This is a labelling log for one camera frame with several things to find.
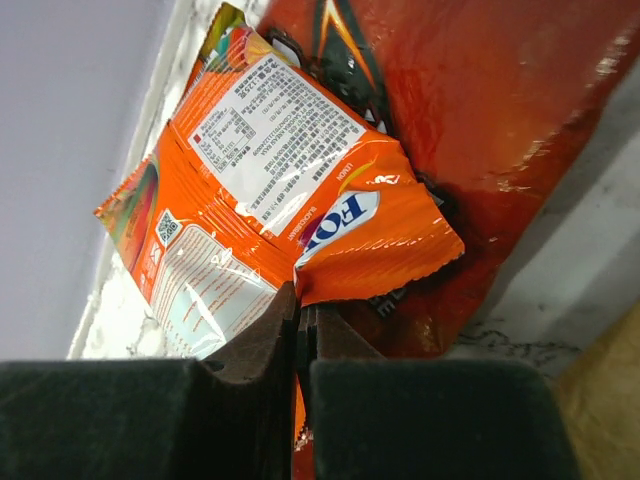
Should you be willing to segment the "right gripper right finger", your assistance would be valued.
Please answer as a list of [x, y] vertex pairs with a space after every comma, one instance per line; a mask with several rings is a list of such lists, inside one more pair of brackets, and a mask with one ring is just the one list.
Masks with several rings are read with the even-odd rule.
[[339, 313], [303, 309], [318, 479], [577, 479], [545, 379], [520, 363], [390, 360]]

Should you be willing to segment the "red Doritos chip bag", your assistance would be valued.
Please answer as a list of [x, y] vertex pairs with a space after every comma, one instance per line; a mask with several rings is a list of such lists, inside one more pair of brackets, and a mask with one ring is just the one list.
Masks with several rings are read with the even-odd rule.
[[639, 54], [635, 1], [273, 1], [259, 30], [397, 138], [464, 255], [344, 318], [389, 357], [444, 353]]

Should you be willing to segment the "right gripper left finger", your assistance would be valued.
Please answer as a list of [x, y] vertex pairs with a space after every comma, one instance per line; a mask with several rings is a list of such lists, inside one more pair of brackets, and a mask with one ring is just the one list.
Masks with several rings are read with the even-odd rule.
[[288, 479], [299, 305], [203, 360], [5, 362], [5, 479]]

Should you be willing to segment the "orange Fox's candy bag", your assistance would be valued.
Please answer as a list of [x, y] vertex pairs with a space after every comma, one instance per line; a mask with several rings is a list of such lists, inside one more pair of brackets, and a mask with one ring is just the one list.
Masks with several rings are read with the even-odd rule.
[[400, 143], [230, 4], [155, 147], [95, 214], [169, 345], [198, 359], [285, 283], [303, 305], [369, 299], [465, 250]]

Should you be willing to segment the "golden chip bag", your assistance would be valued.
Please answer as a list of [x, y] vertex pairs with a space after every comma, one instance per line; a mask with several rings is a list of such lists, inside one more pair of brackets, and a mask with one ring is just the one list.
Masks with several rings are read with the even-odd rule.
[[639, 478], [639, 306], [554, 382], [584, 479]]

